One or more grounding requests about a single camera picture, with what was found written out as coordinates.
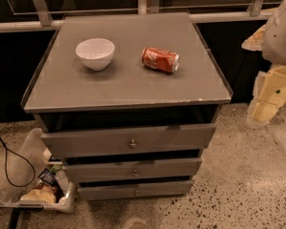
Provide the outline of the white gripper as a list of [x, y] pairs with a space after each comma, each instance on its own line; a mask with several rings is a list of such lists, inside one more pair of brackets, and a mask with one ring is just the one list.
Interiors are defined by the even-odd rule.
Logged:
[[[261, 26], [242, 44], [247, 51], [262, 51], [265, 26]], [[251, 128], [261, 128], [270, 123], [278, 108], [286, 103], [286, 66], [273, 65], [265, 72], [259, 72], [255, 79], [254, 99], [248, 107], [246, 123]]]

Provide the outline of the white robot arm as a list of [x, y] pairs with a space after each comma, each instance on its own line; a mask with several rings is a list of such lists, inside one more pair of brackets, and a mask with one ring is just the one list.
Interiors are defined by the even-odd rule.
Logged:
[[241, 47], [252, 52], [261, 51], [263, 58], [271, 63], [269, 71], [259, 72], [255, 78], [253, 99], [247, 113], [247, 124], [260, 128], [286, 103], [286, 0]]

